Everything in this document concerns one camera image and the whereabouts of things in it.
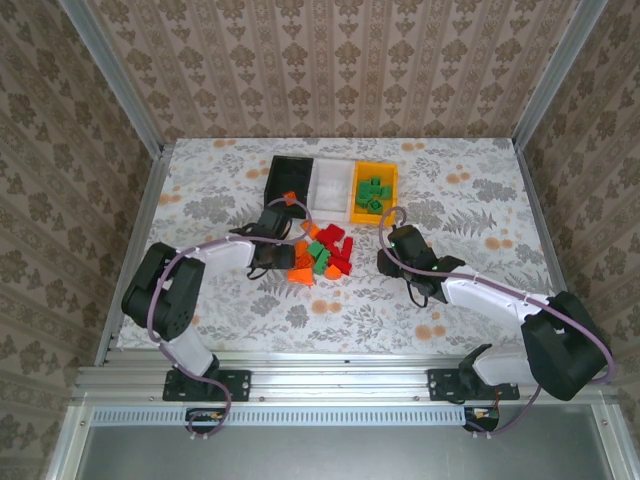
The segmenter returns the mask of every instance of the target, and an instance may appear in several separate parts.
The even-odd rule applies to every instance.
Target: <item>cable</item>
[[[210,437],[211,435],[214,435],[216,432],[218,432],[218,430],[220,430],[220,428],[222,428],[222,424],[225,422],[225,420],[229,416],[229,413],[231,412],[231,393],[229,392],[229,389],[224,384],[218,382],[217,380],[213,380],[212,378],[207,378],[207,377],[201,377],[200,375],[194,375],[193,373],[191,373],[189,370],[187,370],[177,362],[177,360],[173,357],[173,355],[171,355],[171,353],[167,350],[167,348],[163,344],[160,344],[158,346],[158,349],[163,353],[165,357],[167,357],[167,359],[171,362],[171,364],[174,365],[183,375],[186,375],[187,377],[193,380],[196,380],[198,382],[210,383],[211,385],[218,387],[220,390],[222,390],[222,393],[224,394],[224,401],[226,404],[224,413],[222,414],[222,418],[218,421],[218,424],[215,427],[213,427],[211,431],[203,435],[194,432],[192,428],[193,417],[189,419],[187,430],[189,430],[189,433],[191,433],[192,437],[203,438],[206,440],[208,437]]]
[[[510,295],[510,296],[516,298],[517,300],[524,300],[524,301],[526,301],[526,302],[528,302],[528,303],[530,303],[532,305],[535,305],[538,308],[541,308],[542,310],[545,310],[546,312],[550,313],[551,315],[553,315],[554,317],[558,318],[559,320],[562,320],[564,323],[568,324],[570,327],[574,328],[575,330],[577,330],[578,332],[583,334],[585,337],[587,337],[591,342],[593,342],[595,344],[596,347],[598,347],[598,350],[600,350],[600,352],[602,353],[604,358],[607,360],[607,367],[608,367],[607,373],[604,374],[600,378],[596,378],[596,379],[591,380],[591,382],[589,382],[589,383],[591,383],[591,384],[599,384],[599,383],[608,382],[608,381],[613,379],[613,377],[615,376],[615,373],[616,373],[616,365],[615,365],[613,357],[611,356],[611,353],[607,349],[606,345],[604,343],[602,343],[598,337],[596,337],[593,333],[591,333],[589,330],[584,328],[582,325],[580,325],[574,319],[572,319],[572,318],[568,317],[567,315],[555,310],[554,308],[551,308],[546,303],[542,303],[542,302],[536,300],[535,298],[531,298],[527,294],[523,294],[521,292],[518,292],[517,290],[513,290],[511,288],[505,287],[504,285],[500,285],[499,283],[493,282],[493,281],[489,280],[488,278],[478,277],[477,275],[474,276],[474,275],[470,275],[468,273],[433,272],[433,271],[430,271],[430,270],[418,270],[417,268],[413,268],[413,267],[411,267],[409,265],[406,265],[406,264],[402,263],[400,260],[398,260],[391,253],[391,250],[389,250],[389,248],[384,243],[384,221],[394,211],[399,211],[400,213],[402,213],[402,223],[400,223],[400,226],[404,225],[406,220],[407,220],[407,211],[402,207],[391,207],[390,209],[388,209],[380,217],[380,224],[378,225],[378,239],[380,241],[380,246],[382,247],[382,250],[384,251],[385,255],[387,255],[387,257],[389,257],[389,259],[393,263],[395,263],[399,267],[403,268],[404,270],[406,270],[408,272],[411,272],[411,273],[415,273],[417,275],[426,275],[426,276],[430,276],[430,277],[444,277],[444,278],[461,278],[463,280],[473,280],[473,281],[475,281],[477,283],[482,283],[483,285],[486,285],[487,287],[493,288],[494,290],[497,290],[499,292],[506,293],[507,295]]]
[[[522,420],[522,417],[524,417],[525,414],[529,411],[529,409],[531,408],[531,405],[533,405],[533,403],[536,401],[536,399],[538,398],[538,395],[540,395],[541,391],[542,391],[542,387],[540,385],[538,385],[538,388],[536,388],[536,391],[533,392],[533,395],[531,395],[531,398],[529,399],[527,404],[524,406],[522,411],[518,414],[518,416],[516,418],[514,418],[511,422],[509,422],[507,425],[505,425],[504,427],[500,427],[499,429],[494,430],[493,432],[487,432],[480,425],[478,425],[477,423],[474,423],[474,422],[470,422],[469,420],[467,420],[467,425],[472,426],[473,428],[478,430],[478,432],[480,432],[480,433],[484,433],[487,438],[491,438],[493,435],[500,435],[501,433],[508,432],[513,427],[515,427],[516,424],[520,420]]]
[[[496,401],[493,404],[493,409],[498,412],[498,415],[500,415],[500,392],[498,391],[498,387],[495,388],[496,391]]]
[[[416,302],[416,299],[413,297],[413,290],[411,290],[411,284],[409,283],[409,281],[407,281],[407,290],[409,291],[409,298],[411,299],[411,301],[414,303],[416,307],[426,308],[427,303],[429,302],[429,297],[424,297],[424,303],[420,305],[418,302]]]
[[[156,311],[156,306],[158,304],[158,299],[160,298],[160,293],[162,292],[162,287],[164,286],[164,283],[167,281],[167,278],[169,278],[169,275],[171,274],[171,271],[177,265],[177,263],[180,260],[182,260],[184,257],[186,257],[187,255],[189,255],[189,254],[191,254],[193,252],[197,252],[199,250],[207,250],[209,248],[215,247],[217,245],[220,245],[220,244],[226,243],[226,242],[252,241],[252,242],[262,242],[262,243],[295,245],[300,240],[304,240],[304,238],[311,232],[311,228],[312,228],[312,225],[313,225],[313,219],[311,218],[311,212],[309,212],[309,209],[302,202],[300,202],[298,200],[295,200],[295,199],[292,199],[292,198],[286,198],[286,199],[285,198],[277,198],[277,199],[269,202],[268,206],[271,206],[271,205],[274,205],[274,204],[280,203],[280,202],[285,202],[285,201],[286,202],[293,202],[293,203],[295,203],[296,205],[298,205],[299,207],[301,207],[305,211],[305,214],[307,216],[307,220],[309,221],[309,226],[308,226],[308,228],[305,230],[305,232],[302,235],[299,235],[296,238],[292,238],[291,240],[278,240],[278,239],[255,237],[255,236],[224,237],[224,238],[219,238],[217,240],[213,240],[211,242],[202,243],[202,244],[197,245],[195,247],[187,248],[186,250],[181,251],[175,257],[173,257],[171,259],[171,261],[168,263],[168,265],[165,267],[164,271],[162,272],[162,275],[160,275],[160,278],[158,279],[158,283],[156,284],[156,289],[153,291],[153,295],[151,296],[151,302],[149,304],[149,312],[147,313],[147,334],[149,335],[149,339],[151,339],[151,341],[153,343],[159,344],[158,349],[162,352],[162,354],[165,357],[167,357],[167,359],[171,362],[171,364],[174,365],[175,368],[177,368],[184,375],[186,375],[187,377],[189,377],[189,378],[191,378],[193,380],[196,380],[196,381],[199,381],[199,382],[204,382],[204,383],[209,383],[211,385],[214,385],[214,386],[218,387],[220,390],[222,390],[222,393],[224,393],[224,398],[225,398],[225,403],[226,403],[225,412],[222,415],[222,418],[220,419],[220,421],[218,422],[218,425],[216,425],[210,432],[208,432],[206,434],[206,436],[205,435],[200,435],[200,437],[202,437],[202,438],[208,438],[209,436],[215,434],[222,427],[222,424],[225,422],[225,420],[229,416],[229,412],[231,411],[231,394],[229,393],[229,390],[227,389],[227,387],[225,387],[222,383],[220,383],[220,382],[218,382],[216,380],[213,380],[211,378],[206,378],[206,377],[201,377],[200,375],[195,375],[195,374],[191,373],[190,371],[188,371],[186,368],[184,368],[182,365],[180,365],[177,362],[177,360],[173,357],[173,355],[171,355],[171,353],[165,348],[165,346],[162,345],[162,343],[161,343],[162,339],[158,335],[156,335],[155,332],[153,331],[153,316],[154,316],[155,311]],[[192,426],[192,423],[193,423],[192,419],[190,419],[189,427]],[[192,435],[195,435],[195,436],[199,435],[199,434],[197,434],[196,432],[193,431],[193,428],[191,428],[190,432],[191,432]]]

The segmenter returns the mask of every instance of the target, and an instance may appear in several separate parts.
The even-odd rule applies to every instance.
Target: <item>toy block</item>
[[[387,185],[386,187],[382,187],[380,189],[380,198],[382,200],[391,199],[391,194],[393,193],[393,187],[391,185]]]
[[[328,250],[323,250],[320,256],[316,259],[316,263],[313,266],[313,273],[322,275],[327,269],[331,254]]]
[[[342,258],[342,252],[334,244],[330,243],[328,245],[325,245],[325,248],[329,251],[331,256]]]
[[[367,208],[367,205],[369,204],[369,202],[373,199],[373,196],[367,196],[367,197],[356,197],[356,205],[358,205],[360,208]]]
[[[352,265],[342,258],[330,257],[329,265],[337,267],[343,275],[349,275],[351,273]]]
[[[327,278],[327,280],[340,280],[340,277],[342,277],[342,272],[335,265],[331,265],[324,272],[324,276]]]
[[[298,243],[296,243],[296,258],[302,256],[302,254],[307,251],[308,247],[309,242],[307,242],[306,240],[300,240]]]
[[[318,260],[318,257],[320,256],[320,254],[324,251],[325,251],[325,248],[320,242],[313,242],[311,245],[309,245],[309,248],[307,249],[307,252],[309,252],[311,256],[316,260]]]
[[[358,186],[358,196],[366,196],[369,195],[369,187],[371,184],[369,182],[360,182]]]
[[[304,252],[302,255],[296,258],[296,265],[293,268],[296,270],[300,270],[301,268],[311,267],[313,267],[313,257],[309,252]]]
[[[307,229],[309,228],[309,220],[305,220],[300,226],[304,231],[307,231]],[[320,229],[315,225],[315,223],[311,225],[311,231],[309,232],[309,237],[311,237],[311,240],[316,239],[316,235],[319,231]]]
[[[296,192],[294,192],[294,191],[290,191],[290,192],[287,192],[287,193],[283,193],[283,194],[282,194],[282,196],[283,196],[284,198],[292,198],[292,199],[294,199],[294,200],[297,200],[297,199],[298,199],[298,197],[296,197]],[[295,202],[291,202],[291,201],[289,201],[289,200],[285,200],[285,201],[284,201],[284,203],[286,203],[286,204],[287,204],[287,207],[290,207],[291,205],[295,205]]]
[[[320,242],[322,245],[331,245],[333,241],[331,240],[331,233],[326,229],[320,230],[316,235],[316,242]]]
[[[380,203],[378,200],[371,200],[367,204],[367,211],[376,215],[382,215],[382,208],[382,203]]]
[[[342,252],[340,252],[340,255],[337,255],[337,256],[348,262],[351,259],[352,251],[353,251],[353,237],[347,237],[344,239],[344,242],[342,244]]]
[[[303,285],[313,285],[313,271],[311,268],[303,268],[300,270],[289,270],[287,272],[287,280],[290,283],[302,283]]]
[[[326,230],[331,233],[333,242],[339,242],[340,240],[342,240],[342,237],[344,237],[344,230],[337,225],[334,225],[333,223],[330,223]]]

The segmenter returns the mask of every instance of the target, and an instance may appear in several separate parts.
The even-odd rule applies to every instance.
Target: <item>metal bracket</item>
[[[467,400],[495,400],[496,389],[500,400],[519,400],[520,391],[517,385],[503,383],[497,386],[483,385],[477,390],[470,390],[460,380],[457,368],[437,368],[427,370],[429,379],[429,398],[432,401],[446,400],[462,404]]]
[[[216,380],[229,389],[234,402],[248,402],[251,393],[251,370],[218,370]],[[224,402],[224,393],[214,385],[193,380],[177,370],[170,370],[164,382],[165,402]]]

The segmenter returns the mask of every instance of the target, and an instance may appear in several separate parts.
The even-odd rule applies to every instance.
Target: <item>red block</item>
[[[353,251],[353,237],[347,237],[342,244],[342,252],[340,257],[344,258],[347,262],[351,259],[351,252]]]
[[[346,260],[343,260],[339,257],[331,256],[329,257],[329,265],[335,265],[338,270],[340,270],[343,275],[349,275],[351,273],[351,264]]]
[[[331,235],[331,239],[333,240],[333,242],[339,242],[340,240],[342,240],[342,237],[344,237],[344,230],[342,230],[337,225],[334,225],[333,223],[329,224],[329,226],[327,227],[327,232],[329,232],[329,235]]]
[[[333,243],[328,243],[327,245],[324,246],[324,248],[329,250],[329,253],[331,254],[332,257],[342,258],[342,252],[340,252],[340,249],[336,247]]]
[[[324,230],[320,230],[316,234],[315,240],[316,242],[320,242],[325,247],[327,245],[333,245],[334,242],[333,237],[331,236],[331,232],[329,232],[326,228]]]

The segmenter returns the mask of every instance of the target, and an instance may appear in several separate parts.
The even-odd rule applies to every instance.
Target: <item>plastic bin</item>
[[[272,200],[293,191],[298,201],[309,206],[307,197],[313,165],[313,158],[274,156],[264,189],[264,205],[267,206]],[[281,203],[278,206],[286,208],[287,213],[293,218],[305,218],[304,210],[298,205],[286,207]]]
[[[351,223],[364,223],[368,225],[380,224],[380,215],[371,214],[366,208],[362,208],[356,204],[358,184],[360,182],[370,181],[371,177],[380,177],[380,184],[382,186],[391,185],[393,187],[390,199],[382,200],[380,197],[376,197],[380,203],[382,203],[382,211],[385,212],[398,204],[397,165],[393,163],[357,162],[351,187]],[[387,217],[384,222],[385,226],[390,227],[393,225],[394,217],[395,212]]]
[[[314,221],[349,221],[355,164],[353,160],[314,159],[308,197]]]

